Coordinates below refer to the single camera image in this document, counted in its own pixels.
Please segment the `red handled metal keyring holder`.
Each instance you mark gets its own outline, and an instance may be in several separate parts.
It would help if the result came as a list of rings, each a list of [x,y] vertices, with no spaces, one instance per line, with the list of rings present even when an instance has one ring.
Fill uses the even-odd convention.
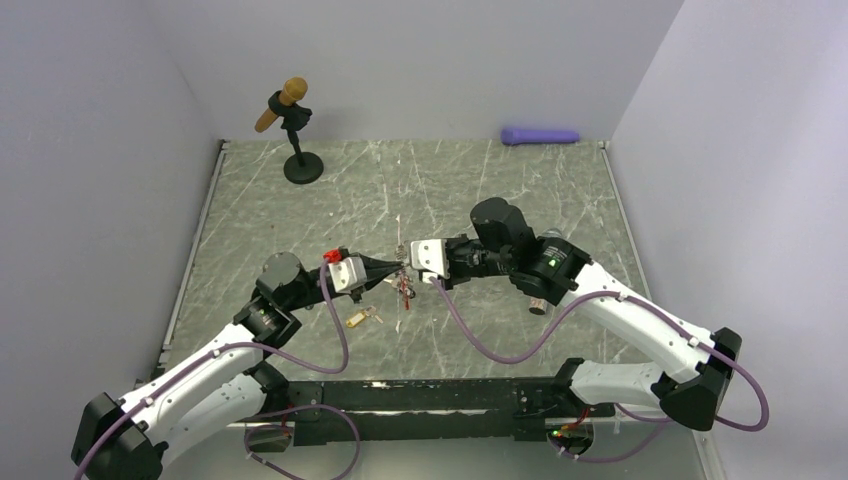
[[[411,308],[411,300],[416,297],[416,292],[413,288],[413,279],[409,276],[406,267],[408,266],[408,254],[406,246],[399,244],[395,250],[396,260],[402,263],[402,267],[395,273],[395,277],[391,285],[397,290],[401,303],[406,311]]]

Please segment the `yellow tagged key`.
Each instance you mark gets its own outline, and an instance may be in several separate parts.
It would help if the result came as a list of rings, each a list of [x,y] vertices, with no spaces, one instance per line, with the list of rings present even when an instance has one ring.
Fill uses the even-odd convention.
[[[345,321],[345,326],[347,328],[356,328],[368,319],[373,319],[380,324],[384,323],[384,320],[378,314],[377,308],[375,306],[368,306],[364,309],[358,310],[353,315],[351,315]]]

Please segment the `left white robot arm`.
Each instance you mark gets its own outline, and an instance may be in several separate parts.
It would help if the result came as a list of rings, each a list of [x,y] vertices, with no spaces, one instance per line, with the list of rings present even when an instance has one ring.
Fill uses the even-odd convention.
[[[346,369],[349,347],[333,299],[358,303],[363,293],[401,271],[404,261],[379,260],[345,248],[324,254],[312,271],[290,252],[262,265],[250,301],[211,341],[177,366],[118,399],[101,393],[84,407],[72,447],[77,479],[156,479],[166,463],[231,422],[279,417],[287,382],[271,356],[308,370]],[[295,311],[327,306],[342,347],[338,367],[299,359],[283,346],[300,329]]]

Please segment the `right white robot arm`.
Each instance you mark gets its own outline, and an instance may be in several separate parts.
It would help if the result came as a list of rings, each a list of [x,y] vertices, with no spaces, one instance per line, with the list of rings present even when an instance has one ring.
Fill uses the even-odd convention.
[[[493,197],[478,203],[470,218],[477,233],[417,241],[412,264],[425,280],[450,289],[472,278],[505,276],[523,294],[579,311],[648,357],[639,364],[601,364],[569,359],[551,390],[562,414],[586,406],[621,403],[660,409],[692,430],[709,431],[734,370],[742,339],[724,327],[691,324],[617,280],[560,232],[541,235],[521,210]]]

